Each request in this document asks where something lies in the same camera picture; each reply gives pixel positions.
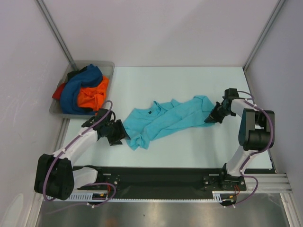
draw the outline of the clothing pile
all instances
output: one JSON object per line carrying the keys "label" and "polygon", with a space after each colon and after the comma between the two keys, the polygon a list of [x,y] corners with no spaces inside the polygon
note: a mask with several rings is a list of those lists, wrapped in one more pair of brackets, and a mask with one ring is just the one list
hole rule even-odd
{"label": "clothing pile", "polygon": [[169,103],[153,102],[149,109],[133,109],[123,125],[130,137],[126,140],[132,150],[147,149],[150,141],[171,135],[188,127],[206,127],[205,123],[213,103],[206,96],[195,96],[192,100],[179,103],[173,99]]}
{"label": "clothing pile", "polygon": [[67,74],[67,83],[53,94],[65,114],[95,115],[106,100],[109,79],[97,66],[89,65]]}

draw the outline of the dark blue cloth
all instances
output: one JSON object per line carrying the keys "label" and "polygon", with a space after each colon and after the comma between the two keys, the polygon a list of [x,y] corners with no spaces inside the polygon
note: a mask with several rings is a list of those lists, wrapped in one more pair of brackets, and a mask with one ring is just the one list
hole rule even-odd
{"label": "dark blue cloth", "polygon": [[95,111],[87,112],[77,106],[77,96],[81,87],[97,87],[103,75],[97,66],[90,64],[87,70],[74,76],[64,87],[60,96],[60,106],[65,114],[95,115]]}

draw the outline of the white wall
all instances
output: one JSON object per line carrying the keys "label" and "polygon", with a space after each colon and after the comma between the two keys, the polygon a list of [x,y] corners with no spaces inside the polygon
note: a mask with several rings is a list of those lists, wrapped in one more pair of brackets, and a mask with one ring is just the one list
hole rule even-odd
{"label": "white wall", "polygon": [[45,0],[75,60],[243,66],[277,0]]}
{"label": "white wall", "polygon": [[33,200],[37,160],[51,152],[61,124],[48,109],[68,62],[33,0],[0,1],[0,31],[0,226],[22,193],[20,227]]}
{"label": "white wall", "polygon": [[286,172],[303,211],[303,1],[288,1],[249,67],[257,103],[276,113],[272,149],[280,173]]}

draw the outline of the red cloth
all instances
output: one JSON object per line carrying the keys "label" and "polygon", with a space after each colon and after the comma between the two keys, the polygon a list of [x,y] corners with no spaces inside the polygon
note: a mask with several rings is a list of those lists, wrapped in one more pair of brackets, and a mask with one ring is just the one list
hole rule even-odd
{"label": "red cloth", "polygon": [[57,90],[53,93],[53,99],[60,100],[61,93],[65,87],[66,83],[61,84]]}

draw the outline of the orange shirt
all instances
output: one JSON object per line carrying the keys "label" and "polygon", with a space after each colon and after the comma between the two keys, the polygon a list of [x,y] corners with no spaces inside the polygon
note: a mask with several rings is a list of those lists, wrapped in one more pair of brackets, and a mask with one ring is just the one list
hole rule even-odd
{"label": "orange shirt", "polygon": [[106,100],[106,89],[109,79],[103,76],[102,82],[97,87],[81,87],[77,97],[79,107],[89,107],[93,111],[99,110]]}

